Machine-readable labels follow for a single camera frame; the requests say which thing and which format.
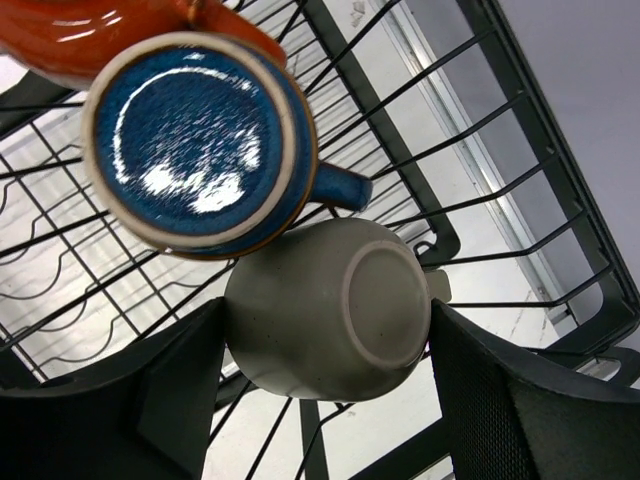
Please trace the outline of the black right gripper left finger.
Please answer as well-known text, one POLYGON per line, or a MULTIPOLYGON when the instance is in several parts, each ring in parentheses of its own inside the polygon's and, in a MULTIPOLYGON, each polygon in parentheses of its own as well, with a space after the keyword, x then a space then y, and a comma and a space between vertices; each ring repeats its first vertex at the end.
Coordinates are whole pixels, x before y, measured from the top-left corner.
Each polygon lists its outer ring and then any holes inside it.
POLYGON ((223 302, 38 387, 1 393, 4 479, 199 479, 224 355, 223 302))

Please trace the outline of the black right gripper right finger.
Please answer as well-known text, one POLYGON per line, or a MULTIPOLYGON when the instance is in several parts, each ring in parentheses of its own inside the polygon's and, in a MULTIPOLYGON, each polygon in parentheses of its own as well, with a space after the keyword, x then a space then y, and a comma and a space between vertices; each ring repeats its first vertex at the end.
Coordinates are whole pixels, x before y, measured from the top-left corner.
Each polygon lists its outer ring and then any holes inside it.
POLYGON ((531 353, 438 300, 429 350, 456 478, 638 478, 638 390, 531 353))

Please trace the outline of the cream round mug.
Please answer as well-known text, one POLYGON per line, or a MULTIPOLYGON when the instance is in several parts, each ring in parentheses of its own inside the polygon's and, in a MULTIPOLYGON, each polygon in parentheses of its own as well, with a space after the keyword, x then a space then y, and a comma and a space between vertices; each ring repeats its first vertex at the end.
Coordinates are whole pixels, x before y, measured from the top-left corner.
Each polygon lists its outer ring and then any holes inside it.
POLYGON ((391 230, 339 218, 241 258, 226 285, 226 342, 270 393, 362 402, 400 386, 427 344, 433 300, 452 297, 391 230))

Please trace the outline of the blue round mug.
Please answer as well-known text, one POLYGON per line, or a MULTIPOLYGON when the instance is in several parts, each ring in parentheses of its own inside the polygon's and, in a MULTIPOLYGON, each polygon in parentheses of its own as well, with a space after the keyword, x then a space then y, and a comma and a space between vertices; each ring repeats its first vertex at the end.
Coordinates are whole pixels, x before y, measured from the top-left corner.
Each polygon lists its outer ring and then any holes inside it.
POLYGON ((243 256, 310 202, 361 211, 372 197, 368 177, 320 159, 295 78, 222 35, 162 34, 116 55, 88 91, 81 137, 103 205, 176 256, 243 256))

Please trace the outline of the orange round mug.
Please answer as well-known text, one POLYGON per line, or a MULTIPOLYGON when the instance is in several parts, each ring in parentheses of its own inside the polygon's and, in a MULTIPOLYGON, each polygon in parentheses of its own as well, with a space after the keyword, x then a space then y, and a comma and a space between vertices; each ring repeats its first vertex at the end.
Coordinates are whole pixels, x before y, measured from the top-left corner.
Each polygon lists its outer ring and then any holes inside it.
POLYGON ((3 1, 1 52, 39 76, 87 89, 122 50, 177 31, 237 37, 285 65, 279 43, 220 1, 3 1))

